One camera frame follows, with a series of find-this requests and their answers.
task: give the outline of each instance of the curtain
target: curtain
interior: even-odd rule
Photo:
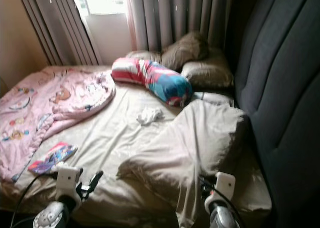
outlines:
[[[22,0],[51,65],[97,65],[73,0]]]
[[[223,48],[232,0],[127,0],[132,46],[160,51],[190,31]]]

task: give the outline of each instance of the pillowcase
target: pillowcase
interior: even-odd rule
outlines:
[[[179,41],[162,51],[161,64],[181,71],[182,66],[191,60],[200,60],[208,56],[208,43],[198,32],[184,35]]]
[[[192,95],[192,86],[185,77],[151,60],[119,58],[112,65],[112,77],[145,85],[172,106],[183,107]]]
[[[126,58],[152,60],[161,64],[161,53],[150,51],[132,51],[126,55]]]
[[[166,129],[118,168],[175,208],[180,227],[203,209],[198,175],[231,173],[246,131],[242,110],[192,101]]]
[[[234,76],[220,49],[210,48],[208,58],[186,63],[181,72],[193,87],[206,89],[229,88],[234,85]]]
[[[222,93],[194,92],[191,101],[196,99],[201,99],[215,105],[228,104],[230,107],[235,106],[234,99],[231,96]]]

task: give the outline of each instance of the colorful booklet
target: colorful booklet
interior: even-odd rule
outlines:
[[[59,142],[46,155],[33,162],[28,170],[37,174],[49,171],[54,165],[65,161],[77,151],[78,147],[65,142]]]

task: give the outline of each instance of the white plastic part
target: white plastic part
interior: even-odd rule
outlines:
[[[216,184],[214,187],[220,191],[228,200],[231,200],[234,195],[236,178],[227,173],[217,172],[216,176]],[[217,192],[213,192],[209,195],[204,201],[204,207],[208,214],[210,214],[209,205],[215,200],[225,201]]]
[[[62,166],[59,168],[56,179],[56,196],[58,200],[60,196],[67,195],[75,200],[76,206],[74,210],[78,209],[82,203],[80,196],[76,192],[76,185],[79,181],[80,169],[69,166]]]

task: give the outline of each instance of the gray upholstered headboard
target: gray upholstered headboard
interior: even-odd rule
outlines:
[[[304,222],[320,210],[320,0],[235,0],[226,55],[277,227],[311,227]]]

